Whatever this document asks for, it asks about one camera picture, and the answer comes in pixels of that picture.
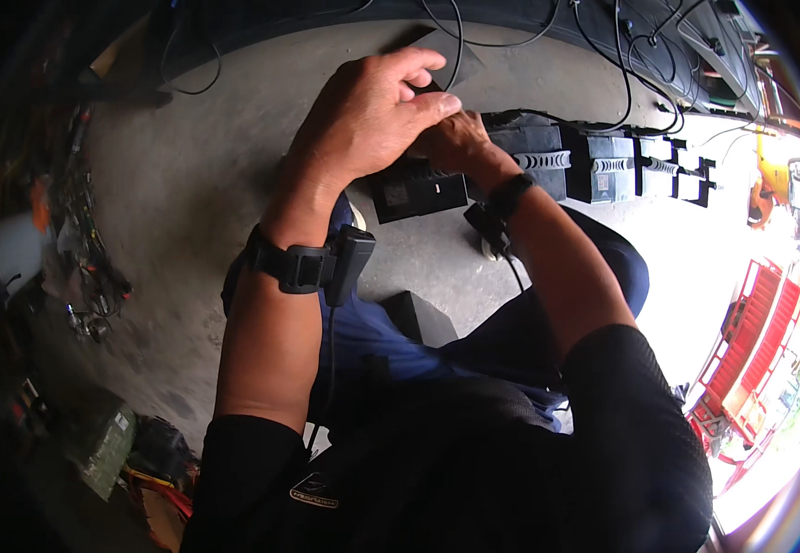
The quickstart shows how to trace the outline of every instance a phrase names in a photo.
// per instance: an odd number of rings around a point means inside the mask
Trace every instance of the person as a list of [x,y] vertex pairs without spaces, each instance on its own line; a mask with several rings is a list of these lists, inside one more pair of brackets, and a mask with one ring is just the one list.
[[[413,143],[487,194],[513,181],[519,167],[476,113],[409,87],[445,63],[406,48],[342,65],[295,136],[261,235],[323,246],[351,220],[343,189]],[[533,286],[444,348],[402,337],[352,293],[334,311],[334,378],[322,292],[283,293],[241,256],[181,550],[699,548],[711,477],[628,304],[645,300],[644,263],[574,213],[537,186],[520,193],[507,223]],[[548,391],[550,374],[561,381]],[[558,389],[573,435],[556,432]],[[329,428],[314,459],[306,421]]]

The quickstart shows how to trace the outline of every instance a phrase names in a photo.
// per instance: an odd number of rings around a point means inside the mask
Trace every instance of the black watch strap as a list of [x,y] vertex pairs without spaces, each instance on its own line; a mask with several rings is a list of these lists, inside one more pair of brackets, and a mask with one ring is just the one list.
[[503,183],[489,194],[489,201],[486,209],[490,214],[507,221],[516,212],[516,205],[519,203],[519,196],[526,192],[535,179],[526,173],[518,174],[516,177]]
[[250,271],[270,274],[279,282],[285,294],[313,294],[320,289],[320,281],[329,259],[329,248],[289,246],[283,250],[261,235],[258,225],[252,229],[246,243],[246,256]]

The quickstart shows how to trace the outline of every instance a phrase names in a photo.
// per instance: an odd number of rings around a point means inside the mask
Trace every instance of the red truck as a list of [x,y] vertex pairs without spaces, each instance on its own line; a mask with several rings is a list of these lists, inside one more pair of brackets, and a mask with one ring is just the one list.
[[[722,338],[698,378],[701,386],[696,388],[704,392],[687,414],[705,451],[738,466],[727,488],[759,458],[781,422],[767,419],[779,407],[772,404],[783,397],[778,386],[768,384],[783,386],[790,377],[783,370],[775,375],[775,370],[799,316],[800,288],[771,261],[751,260],[738,299],[726,314]],[[745,447],[757,446],[747,459],[737,462],[719,453],[728,431],[740,435]]]

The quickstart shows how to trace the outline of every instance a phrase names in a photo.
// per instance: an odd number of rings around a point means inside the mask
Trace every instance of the black box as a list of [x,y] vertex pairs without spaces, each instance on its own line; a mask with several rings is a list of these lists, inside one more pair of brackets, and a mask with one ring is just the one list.
[[411,340],[440,348],[458,339],[449,315],[408,290],[380,303],[391,322]]
[[402,159],[367,180],[382,225],[467,205],[464,175],[433,171],[424,159]]

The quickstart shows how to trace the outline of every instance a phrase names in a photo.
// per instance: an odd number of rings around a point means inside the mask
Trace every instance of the shirt logo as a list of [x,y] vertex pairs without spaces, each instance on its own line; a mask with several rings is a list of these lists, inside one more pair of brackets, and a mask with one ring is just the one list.
[[326,479],[319,472],[312,472],[304,480],[295,484],[289,490],[289,496],[308,505],[337,509],[339,500],[335,499],[326,483]]

